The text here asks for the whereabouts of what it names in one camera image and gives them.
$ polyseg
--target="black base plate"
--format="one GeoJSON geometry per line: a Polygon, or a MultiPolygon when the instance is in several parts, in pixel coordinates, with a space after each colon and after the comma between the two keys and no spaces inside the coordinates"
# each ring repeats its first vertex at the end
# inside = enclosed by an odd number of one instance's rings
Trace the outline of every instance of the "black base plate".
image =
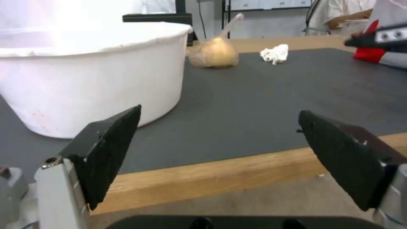
{"type": "Polygon", "coordinates": [[[107,229],[383,229],[357,218],[284,216],[133,216],[107,229]]]}

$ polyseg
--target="red object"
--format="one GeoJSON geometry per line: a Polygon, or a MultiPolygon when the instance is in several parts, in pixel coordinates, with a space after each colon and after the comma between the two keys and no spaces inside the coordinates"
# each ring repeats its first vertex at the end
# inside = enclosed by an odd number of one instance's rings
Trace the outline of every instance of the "red object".
{"type": "MultiPolygon", "coordinates": [[[[365,34],[375,32],[378,25],[379,20],[374,21],[366,30],[365,34]]],[[[382,48],[358,48],[353,58],[378,64],[385,53],[386,51],[382,48]]]]}

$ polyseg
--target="wooden table edge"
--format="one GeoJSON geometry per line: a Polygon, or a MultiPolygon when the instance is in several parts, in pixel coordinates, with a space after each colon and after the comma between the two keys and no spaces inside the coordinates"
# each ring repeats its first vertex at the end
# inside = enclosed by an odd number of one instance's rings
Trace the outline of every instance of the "wooden table edge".
{"type": "MultiPolygon", "coordinates": [[[[232,43],[240,53],[257,52],[279,44],[288,44],[290,50],[337,48],[355,51],[343,46],[343,40],[334,36],[243,39],[232,40],[232,43]]],[[[396,149],[404,150],[407,146],[407,133],[382,139],[396,149]]],[[[302,148],[123,174],[116,177],[103,203],[92,215],[254,188],[325,172],[312,150],[302,148]]]]}

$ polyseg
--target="crumpled paper towel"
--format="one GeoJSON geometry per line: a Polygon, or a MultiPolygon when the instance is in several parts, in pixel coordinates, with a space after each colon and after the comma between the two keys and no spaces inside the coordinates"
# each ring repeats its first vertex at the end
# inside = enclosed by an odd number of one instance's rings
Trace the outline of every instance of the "crumpled paper towel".
{"type": "Polygon", "coordinates": [[[274,48],[265,48],[260,52],[260,56],[266,62],[272,62],[273,65],[277,63],[282,63],[287,60],[288,56],[288,45],[281,44],[274,48]]]}

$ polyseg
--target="gray table mat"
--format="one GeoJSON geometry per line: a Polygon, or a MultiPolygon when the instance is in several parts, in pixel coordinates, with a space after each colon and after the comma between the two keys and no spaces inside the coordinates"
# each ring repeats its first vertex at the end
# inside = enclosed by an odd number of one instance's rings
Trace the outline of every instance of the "gray table mat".
{"type": "MultiPolygon", "coordinates": [[[[257,53],[238,66],[185,66],[182,97],[159,120],[140,128],[121,173],[203,163],[306,147],[302,109],[363,126],[376,135],[407,132],[407,72],[351,58],[336,49],[290,51],[273,66],[257,53]]],[[[27,130],[0,99],[0,163],[32,180],[43,159],[66,140],[27,130]]]]}

